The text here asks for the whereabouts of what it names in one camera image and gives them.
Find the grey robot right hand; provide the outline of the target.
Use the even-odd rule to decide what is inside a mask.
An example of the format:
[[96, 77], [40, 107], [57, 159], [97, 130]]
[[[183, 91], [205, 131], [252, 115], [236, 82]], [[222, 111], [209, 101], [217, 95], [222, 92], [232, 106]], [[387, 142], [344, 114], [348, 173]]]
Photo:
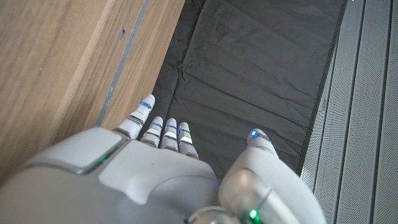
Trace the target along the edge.
[[253, 129], [222, 180], [187, 123], [147, 95], [112, 130], [91, 128], [29, 159], [1, 186], [2, 223], [325, 223], [318, 200]]

